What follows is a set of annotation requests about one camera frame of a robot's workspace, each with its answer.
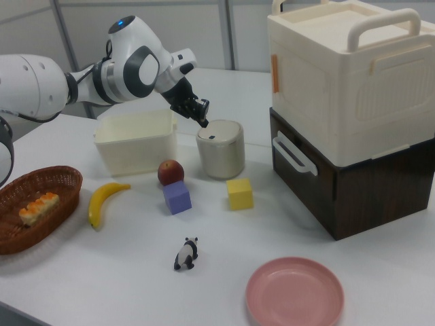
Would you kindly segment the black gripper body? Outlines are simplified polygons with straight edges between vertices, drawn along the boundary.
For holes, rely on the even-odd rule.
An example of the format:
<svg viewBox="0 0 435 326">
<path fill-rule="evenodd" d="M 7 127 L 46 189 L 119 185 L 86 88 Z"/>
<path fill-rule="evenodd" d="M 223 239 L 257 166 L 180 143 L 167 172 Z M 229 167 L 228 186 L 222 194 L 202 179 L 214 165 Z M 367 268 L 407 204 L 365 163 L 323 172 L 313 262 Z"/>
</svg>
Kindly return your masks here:
<svg viewBox="0 0 435 326">
<path fill-rule="evenodd" d="M 170 109 L 186 118 L 190 118 L 186 111 L 186 102 L 188 99 L 197 99 L 193 93 L 192 85 L 185 78 L 181 78 L 170 90 L 163 92 L 162 97 L 170 104 Z"/>
</svg>

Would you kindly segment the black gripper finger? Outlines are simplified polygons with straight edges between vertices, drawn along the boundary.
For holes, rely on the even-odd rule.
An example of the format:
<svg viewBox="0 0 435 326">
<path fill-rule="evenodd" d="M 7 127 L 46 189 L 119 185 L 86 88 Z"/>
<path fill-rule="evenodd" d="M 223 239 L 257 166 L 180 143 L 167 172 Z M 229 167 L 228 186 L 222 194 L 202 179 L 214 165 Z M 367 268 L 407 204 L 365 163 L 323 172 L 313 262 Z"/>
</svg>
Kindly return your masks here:
<svg viewBox="0 0 435 326">
<path fill-rule="evenodd" d="M 186 102 L 186 111 L 189 113 L 189 116 L 192 120 L 200 124 L 201 119 L 198 117 L 197 105 L 198 102 L 196 99 L 193 98 L 188 99 Z"/>
<path fill-rule="evenodd" d="M 202 128 L 208 125 L 207 113 L 209 110 L 209 101 L 207 99 L 196 99 L 196 121 Z"/>
</svg>

